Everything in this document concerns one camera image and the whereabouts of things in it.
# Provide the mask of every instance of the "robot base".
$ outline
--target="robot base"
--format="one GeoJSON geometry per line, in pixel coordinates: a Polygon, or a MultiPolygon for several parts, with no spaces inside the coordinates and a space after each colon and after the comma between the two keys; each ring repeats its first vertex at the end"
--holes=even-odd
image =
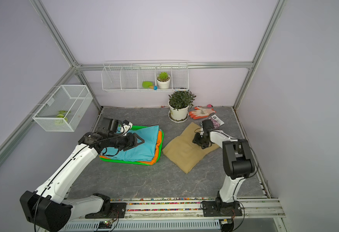
{"type": "Polygon", "coordinates": [[[204,217],[234,216],[234,214],[242,216],[239,202],[225,203],[221,200],[219,193],[217,193],[215,201],[203,201],[201,206],[204,217]]]}
{"type": "Polygon", "coordinates": [[[119,202],[119,203],[111,203],[110,197],[107,197],[100,193],[93,194],[95,196],[101,197],[104,200],[104,205],[101,207],[101,210],[97,213],[90,213],[85,216],[85,218],[116,218],[117,212],[119,218],[124,218],[126,213],[127,203],[119,202]]]}

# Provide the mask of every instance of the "wall-mounted wire shelf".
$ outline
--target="wall-mounted wire shelf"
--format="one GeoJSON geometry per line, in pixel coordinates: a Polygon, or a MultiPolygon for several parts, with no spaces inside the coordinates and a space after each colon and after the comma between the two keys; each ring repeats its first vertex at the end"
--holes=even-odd
{"type": "Polygon", "coordinates": [[[102,88],[107,92],[135,92],[135,91],[186,91],[189,90],[189,71],[187,62],[155,63],[155,64],[113,64],[104,63],[101,73],[102,88]],[[168,89],[152,90],[142,87],[143,81],[150,81],[157,85],[157,75],[167,72],[171,76],[168,89]]]}
{"type": "Polygon", "coordinates": [[[92,101],[85,85],[61,85],[33,116],[45,131],[75,131],[92,101]]]}

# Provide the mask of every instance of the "metal vent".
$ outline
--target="metal vent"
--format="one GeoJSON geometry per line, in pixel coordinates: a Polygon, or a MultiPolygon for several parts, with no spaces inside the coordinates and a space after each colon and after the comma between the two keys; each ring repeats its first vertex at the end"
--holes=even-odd
{"type": "MultiPolygon", "coordinates": [[[[61,231],[95,231],[99,221],[69,222],[61,231]]],[[[217,219],[194,220],[124,220],[120,221],[116,230],[189,230],[189,229],[220,229],[217,219]]]]}

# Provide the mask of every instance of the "blue cloth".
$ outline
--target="blue cloth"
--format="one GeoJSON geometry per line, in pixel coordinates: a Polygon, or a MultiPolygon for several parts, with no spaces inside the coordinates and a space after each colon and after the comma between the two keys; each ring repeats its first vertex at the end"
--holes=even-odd
{"type": "MultiPolygon", "coordinates": [[[[112,160],[124,161],[151,161],[155,155],[155,147],[158,140],[159,126],[146,127],[138,130],[129,130],[128,132],[136,133],[145,142],[137,147],[127,151],[120,151],[116,156],[107,156],[112,160]]],[[[106,147],[101,151],[101,155],[115,155],[118,149],[114,147],[106,147]]]]}

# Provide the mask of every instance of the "garden glove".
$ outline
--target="garden glove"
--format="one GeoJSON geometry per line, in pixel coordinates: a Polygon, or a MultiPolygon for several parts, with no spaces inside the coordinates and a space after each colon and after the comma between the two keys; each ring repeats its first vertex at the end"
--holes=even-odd
{"type": "Polygon", "coordinates": [[[212,113],[216,113],[214,109],[204,109],[201,107],[194,107],[195,110],[190,111],[189,115],[193,119],[206,118],[212,113]]]}

